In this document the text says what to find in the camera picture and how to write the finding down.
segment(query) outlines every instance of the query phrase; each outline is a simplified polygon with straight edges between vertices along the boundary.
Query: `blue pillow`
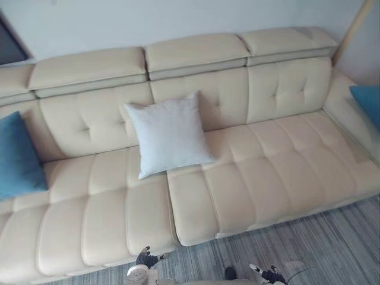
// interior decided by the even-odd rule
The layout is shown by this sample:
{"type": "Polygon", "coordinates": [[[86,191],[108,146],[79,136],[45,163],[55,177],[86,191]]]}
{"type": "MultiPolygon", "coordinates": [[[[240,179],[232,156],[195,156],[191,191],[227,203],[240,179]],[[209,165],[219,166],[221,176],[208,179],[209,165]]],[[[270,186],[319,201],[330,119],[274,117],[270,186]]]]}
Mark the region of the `blue pillow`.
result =
{"type": "Polygon", "coordinates": [[[19,112],[0,119],[0,200],[48,190],[19,112]]]}
{"type": "Polygon", "coordinates": [[[380,132],[380,86],[350,86],[350,91],[380,132]]]}

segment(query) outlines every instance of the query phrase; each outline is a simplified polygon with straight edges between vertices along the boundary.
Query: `backrest cushion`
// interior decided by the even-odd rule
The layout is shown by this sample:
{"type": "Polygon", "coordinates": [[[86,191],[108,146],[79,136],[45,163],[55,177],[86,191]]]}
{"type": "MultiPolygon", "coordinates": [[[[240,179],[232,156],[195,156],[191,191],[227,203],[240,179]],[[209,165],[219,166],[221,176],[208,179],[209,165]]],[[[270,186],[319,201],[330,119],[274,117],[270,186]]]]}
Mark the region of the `backrest cushion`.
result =
{"type": "Polygon", "coordinates": [[[199,112],[204,131],[245,124],[248,103],[246,68],[152,81],[155,103],[181,99],[199,91],[199,112]]]}
{"type": "Polygon", "coordinates": [[[2,106],[0,107],[0,118],[16,111],[19,111],[24,119],[30,139],[41,162],[65,158],[46,125],[38,100],[2,106]]]}
{"type": "Polygon", "coordinates": [[[29,76],[33,65],[0,68],[0,98],[28,93],[29,76]]]}
{"type": "Polygon", "coordinates": [[[40,108],[65,157],[77,157],[138,144],[125,103],[153,104],[148,83],[41,99],[40,108]]]}
{"type": "Polygon", "coordinates": [[[141,47],[95,50],[36,63],[28,88],[40,98],[145,82],[141,47]]]}
{"type": "Polygon", "coordinates": [[[28,92],[28,93],[21,93],[6,97],[0,97],[0,106],[10,105],[18,102],[24,102],[24,101],[31,101],[34,100],[36,96],[34,93],[28,92]]]}
{"type": "Polygon", "coordinates": [[[330,76],[330,58],[296,59],[248,67],[247,124],[321,109],[330,76]]]}

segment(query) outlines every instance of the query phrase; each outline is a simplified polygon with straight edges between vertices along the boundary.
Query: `wooden pole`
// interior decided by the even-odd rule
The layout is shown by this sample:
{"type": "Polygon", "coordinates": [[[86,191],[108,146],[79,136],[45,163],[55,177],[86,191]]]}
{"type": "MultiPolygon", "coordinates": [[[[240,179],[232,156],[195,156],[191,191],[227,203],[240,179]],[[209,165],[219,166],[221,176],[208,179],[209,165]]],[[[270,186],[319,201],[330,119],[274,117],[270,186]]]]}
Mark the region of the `wooden pole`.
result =
{"type": "Polygon", "coordinates": [[[359,28],[362,21],[367,16],[369,10],[372,8],[374,0],[364,0],[364,3],[362,7],[360,8],[359,12],[356,14],[355,19],[351,23],[351,26],[347,30],[346,34],[344,35],[344,38],[342,42],[340,43],[337,51],[335,52],[334,56],[332,57],[332,65],[336,65],[342,56],[343,52],[347,48],[347,46],[350,44],[351,39],[355,35],[357,29],[359,28]]]}

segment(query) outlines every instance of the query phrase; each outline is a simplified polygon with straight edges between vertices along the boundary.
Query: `sneaker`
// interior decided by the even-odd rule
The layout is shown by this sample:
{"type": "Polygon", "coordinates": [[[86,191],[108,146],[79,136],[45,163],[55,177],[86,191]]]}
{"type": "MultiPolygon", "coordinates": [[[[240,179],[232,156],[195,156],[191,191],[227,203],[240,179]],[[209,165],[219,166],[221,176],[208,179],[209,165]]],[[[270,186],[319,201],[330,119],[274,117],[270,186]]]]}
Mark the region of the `sneaker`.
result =
{"type": "Polygon", "coordinates": [[[225,280],[235,280],[235,279],[238,279],[238,276],[236,275],[236,271],[235,271],[235,269],[233,267],[228,266],[224,270],[224,279],[225,280]]]}

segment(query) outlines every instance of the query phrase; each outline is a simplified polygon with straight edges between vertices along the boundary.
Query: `gray carpet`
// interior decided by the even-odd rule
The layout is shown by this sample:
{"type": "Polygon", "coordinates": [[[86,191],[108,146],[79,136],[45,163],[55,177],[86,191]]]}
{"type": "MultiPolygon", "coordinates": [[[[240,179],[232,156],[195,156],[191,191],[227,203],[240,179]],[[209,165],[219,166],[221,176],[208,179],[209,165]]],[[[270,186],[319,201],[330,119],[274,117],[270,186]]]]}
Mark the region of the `gray carpet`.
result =
{"type": "MultiPolygon", "coordinates": [[[[181,247],[155,266],[161,278],[177,282],[221,280],[233,265],[239,278],[260,281],[248,268],[274,264],[290,285],[380,284],[380,197],[265,229],[181,247]]],[[[133,264],[49,283],[50,285],[125,284],[133,264]]]]}

